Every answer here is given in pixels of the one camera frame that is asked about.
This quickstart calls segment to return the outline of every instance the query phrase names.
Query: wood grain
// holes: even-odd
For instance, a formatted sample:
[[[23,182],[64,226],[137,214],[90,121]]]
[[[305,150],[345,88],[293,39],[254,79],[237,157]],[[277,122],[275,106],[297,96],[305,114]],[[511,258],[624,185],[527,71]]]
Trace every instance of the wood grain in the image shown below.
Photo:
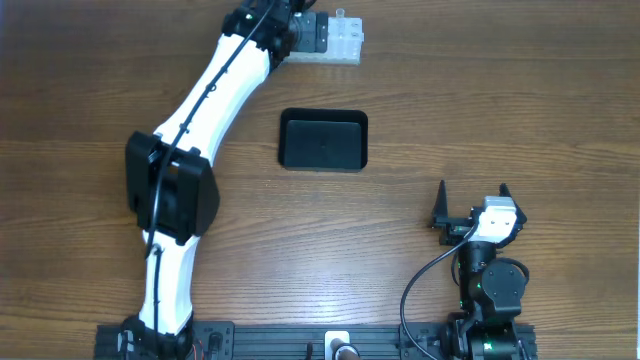
[[[86,358],[95,326],[143,298],[124,144],[182,102],[236,0],[0,3],[0,357]],[[214,171],[222,207],[197,254],[198,319],[398,323],[443,251],[426,228],[507,182],[529,216],[507,254],[532,281],[520,321],[541,358],[632,358],[638,294],[640,3],[318,2],[364,19],[362,64],[285,65],[249,99]],[[355,108],[358,174],[276,161],[286,107]],[[447,266],[407,315],[456,310]]]

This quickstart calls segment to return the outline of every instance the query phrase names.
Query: metal base plate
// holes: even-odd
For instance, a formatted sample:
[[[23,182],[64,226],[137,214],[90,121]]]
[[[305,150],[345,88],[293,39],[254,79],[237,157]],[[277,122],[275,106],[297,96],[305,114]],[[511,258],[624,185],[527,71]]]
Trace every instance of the metal base plate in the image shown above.
[[[436,358],[443,359],[438,347],[441,323],[408,323],[409,331]],[[194,322],[194,342],[200,357],[202,341],[207,360],[303,360],[307,347],[312,360],[325,359],[325,337],[329,331],[347,331],[363,360],[423,360],[423,354],[398,326],[387,325],[258,325],[236,326],[228,321]],[[532,360],[537,360],[533,326],[518,325]],[[95,358],[122,359],[117,351],[118,325],[100,325],[96,334]],[[129,353],[128,359],[154,359],[143,352]]]

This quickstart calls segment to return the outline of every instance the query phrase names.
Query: white connector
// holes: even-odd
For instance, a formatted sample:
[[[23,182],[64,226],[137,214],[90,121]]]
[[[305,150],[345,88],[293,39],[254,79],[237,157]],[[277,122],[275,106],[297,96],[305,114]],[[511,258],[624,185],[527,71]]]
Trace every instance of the white connector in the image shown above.
[[[344,17],[344,9],[336,10],[336,17],[329,18],[325,53],[292,52],[285,62],[322,64],[360,64],[360,51],[364,42],[362,19]]]

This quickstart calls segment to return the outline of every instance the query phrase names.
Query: wooden table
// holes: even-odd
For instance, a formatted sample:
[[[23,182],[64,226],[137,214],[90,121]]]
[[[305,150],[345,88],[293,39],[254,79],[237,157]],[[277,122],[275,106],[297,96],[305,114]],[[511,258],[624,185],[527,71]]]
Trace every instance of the wooden table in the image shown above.
[[[141,306],[144,246],[124,145],[182,102],[239,0],[5,0],[0,9],[0,356],[92,355]],[[364,19],[362,64],[286,65],[243,107],[214,172],[197,319],[397,324],[410,277],[445,250],[438,182],[468,214],[506,182],[529,222],[506,255],[532,280],[520,322],[541,358],[636,347],[640,3],[330,1]],[[286,171],[287,107],[361,109],[358,174]],[[411,321],[458,304],[448,263]]]

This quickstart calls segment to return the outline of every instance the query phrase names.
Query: wooden tabletop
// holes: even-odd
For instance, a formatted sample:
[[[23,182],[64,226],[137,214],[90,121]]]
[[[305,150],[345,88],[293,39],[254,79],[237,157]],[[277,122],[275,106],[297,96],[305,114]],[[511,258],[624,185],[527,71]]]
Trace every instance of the wooden tabletop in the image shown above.
[[[239,0],[0,5],[0,357],[86,358],[142,304],[124,145],[182,102]],[[318,1],[364,20],[362,64],[285,65],[218,153],[222,204],[197,252],[198,320],[397,324],[445,251],[438,182],[465,216],[506,182],[529,217],[506,249],[531,282],[541,358],[632,358],[638,294],[640,3]],[[288,107],[369,116],[357,174],[277,162]],[[448,261],[410,321],[457,310]]]

